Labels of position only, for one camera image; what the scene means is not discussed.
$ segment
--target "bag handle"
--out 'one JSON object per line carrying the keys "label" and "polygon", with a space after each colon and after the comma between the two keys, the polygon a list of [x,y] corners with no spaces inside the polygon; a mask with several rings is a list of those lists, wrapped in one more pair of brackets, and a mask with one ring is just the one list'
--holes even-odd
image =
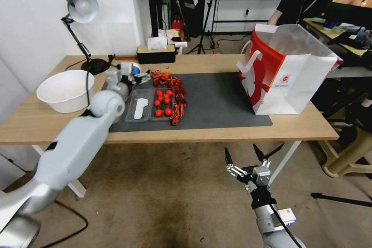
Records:
{"label": "bag handle", "polygon": [[243,46],[243,48],[242,48],[240,54],[243,54],[245,48],[248,47],[248,45],[250,45],[250,47],[252,48],[253,43],[252,43],[251,40],[249,40],[248,42],[245,43],[245,45]]}
{"label": "bag handle", "polygon": [[246,73],[246,72],[249,72],[250,69],[252,68],[253,66],[253,63],[256,61],[256,59],[259,59],[261,60],[262,59],[262,52],[259,51],[259,50],[256,50],[253,55],[251,56],[250,60],[248,61],[248,63],[244,66],[242,62],[238,62],[236,64],[236,66],[239,68],[239,70],[242,72],[242,73]]}

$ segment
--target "tissue box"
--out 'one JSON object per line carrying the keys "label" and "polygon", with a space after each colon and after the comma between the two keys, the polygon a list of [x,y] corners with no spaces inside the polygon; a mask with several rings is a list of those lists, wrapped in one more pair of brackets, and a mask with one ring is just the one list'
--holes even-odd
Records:
{"label": "tissue box", "polygon": [[140,64],[174,63],[176,50],[174,45],[167,45],[164,50],[148,50],[147,46],[137,48],[137,59]]}

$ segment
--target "desk lamp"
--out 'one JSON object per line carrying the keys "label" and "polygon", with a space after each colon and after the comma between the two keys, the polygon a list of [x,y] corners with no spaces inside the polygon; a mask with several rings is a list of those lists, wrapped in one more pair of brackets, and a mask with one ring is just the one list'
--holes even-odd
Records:
{"label": "desk lamp", "polygon": [[108,62],[106,62],[104,59],[90,58],[91,54],[89,50],[83,43],[81,43],[78,40],[78,38],[76,37],[76,35],[74,34],[70,27],[71,23],[73,23],[74,21],[79,23],[88,23],[92,21],[96,17],[99,10],[97,0],[66,0],[66,1],[67,10],[69,13],[61,20],[66,25],[67,29],[75,39],[77,46],[86,57],[86,62],[82,64],[81,69],[90,72],[93,75],[106,71],[110,67],[111,62],[115,58],[115,55],[109,55]]}

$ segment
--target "paper bag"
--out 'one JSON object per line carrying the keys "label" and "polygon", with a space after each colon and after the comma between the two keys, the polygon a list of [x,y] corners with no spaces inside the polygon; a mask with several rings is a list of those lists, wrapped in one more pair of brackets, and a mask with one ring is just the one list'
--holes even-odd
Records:
{"label": "paper bag", "polygon": [[257,24],[239,61],[239,78],[256,114],[300,114],[342,60],[296,24]]}

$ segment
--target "black lamp base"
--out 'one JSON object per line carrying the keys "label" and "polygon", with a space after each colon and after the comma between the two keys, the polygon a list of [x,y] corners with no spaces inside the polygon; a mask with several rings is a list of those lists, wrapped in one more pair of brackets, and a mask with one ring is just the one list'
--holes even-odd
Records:
{"label": "black lamp base", "polygon": [[86,61],[81,65],[81,69],[90,72],[92,75],[100,74],[106,71],[110,64],[106,60],[95,58],[92,62]]}

